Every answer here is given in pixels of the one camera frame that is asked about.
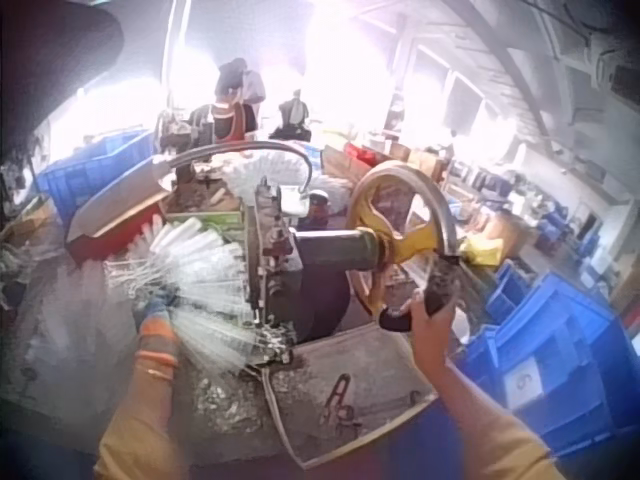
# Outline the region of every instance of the person's right hand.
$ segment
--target person's right hand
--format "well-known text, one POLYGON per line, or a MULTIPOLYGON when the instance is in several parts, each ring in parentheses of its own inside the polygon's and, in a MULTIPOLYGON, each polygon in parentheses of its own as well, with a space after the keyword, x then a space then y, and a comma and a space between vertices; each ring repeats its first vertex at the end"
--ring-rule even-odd
POLYGON ((409 307, 413 358, 428 380, 434 379, 445 368, 457 297, 458 295, 454 294, 447 305, 429 317, 424 308, 422 290, 417 289, 413 292, 409 307))

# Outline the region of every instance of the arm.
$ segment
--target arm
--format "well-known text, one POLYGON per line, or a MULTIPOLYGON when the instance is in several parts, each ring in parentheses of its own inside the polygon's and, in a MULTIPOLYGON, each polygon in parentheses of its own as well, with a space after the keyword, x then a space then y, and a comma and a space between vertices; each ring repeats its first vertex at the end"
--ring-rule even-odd
POLYGON ((411 302, 416 366, 436 389, 460 429, 467 476, 491 480, 562 479, 542 441, 446 359, 454 313, 455 299, 432 318, 425 312, 422 292, 417 291, 411 302))
POLYGON ((151 311, 140 327, 129 390, 100 441, 95 467, 99 479, 168 480, 186 476, 167 435, 177 340, 164 305, 155 300, 149 305, 151 311))
POLYGON ((267 94, 262 82, 262 77, 258 72, 251 72, 247 78, 247 89, 252 92, 249 98, 244 100, 244 103, 248 105, 255 105, 264 102, 267 98, 267 94))

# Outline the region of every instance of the hand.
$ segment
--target hand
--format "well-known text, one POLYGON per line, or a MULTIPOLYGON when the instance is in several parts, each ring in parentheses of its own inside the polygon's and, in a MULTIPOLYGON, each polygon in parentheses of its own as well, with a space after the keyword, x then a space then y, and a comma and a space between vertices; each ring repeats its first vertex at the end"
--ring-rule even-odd
POLYGON ((433 317, 424 309, 424 296, 420 289, 413 292, 411 311, 411 331, 413 358, 416 366, 428 380, 435 378, 446 365, 451 325, 455 317, 457 293, 433 317))
POLYGON ((176 291, 170 287, 161 287, 153 292, 140 292, 133 301, 133 319, 136 330, 147 318, 159 318, 170 323, 169 307, 176 298, 176 291))

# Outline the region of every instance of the curved metal arm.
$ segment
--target curved metal arm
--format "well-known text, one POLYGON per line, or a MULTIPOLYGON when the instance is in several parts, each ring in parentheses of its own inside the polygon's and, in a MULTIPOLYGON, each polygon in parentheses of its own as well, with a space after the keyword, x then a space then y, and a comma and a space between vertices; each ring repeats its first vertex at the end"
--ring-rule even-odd
POLYGON ((289 152, 302 157, 302 159, 307 164, 309 172, 307 173, 307 178, 304 183, 300 186, 300 193, 304 193, 309 188, 309 183, 311 182, 311 174, 313 173, 313 169, 311 167, 311 161, 307 156, 306 152, 298 148, 290 143, 279 142, 276 140, 256 140, 251 142, 229 142, 229 143, 220 143, 217 145, 206 145, 204 147, 194 148, 193 150, 189 150, 187 152, 176 155, 174 158, 169 160, 170 168, 178 168, 184 165, 188 165, 192 163, 194 160, 198 158, 202 158, 206 155, 218 155, 220 153, 231 153, 231 152, 243 152, 245 150, 279 150, 281 152, 289 152))

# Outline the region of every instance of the orange bracelet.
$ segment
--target orange bracelet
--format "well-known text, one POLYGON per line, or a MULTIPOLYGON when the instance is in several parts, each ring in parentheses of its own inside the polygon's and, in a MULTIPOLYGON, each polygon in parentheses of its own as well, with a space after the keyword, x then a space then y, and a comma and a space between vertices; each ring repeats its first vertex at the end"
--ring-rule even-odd
POLYGON ((169 353, 150 352, 148 350, 138 350, 136 352, 136 358, 144 360, 153 360, 162 365, 176 368, 178 366, 178 359, 169 353))

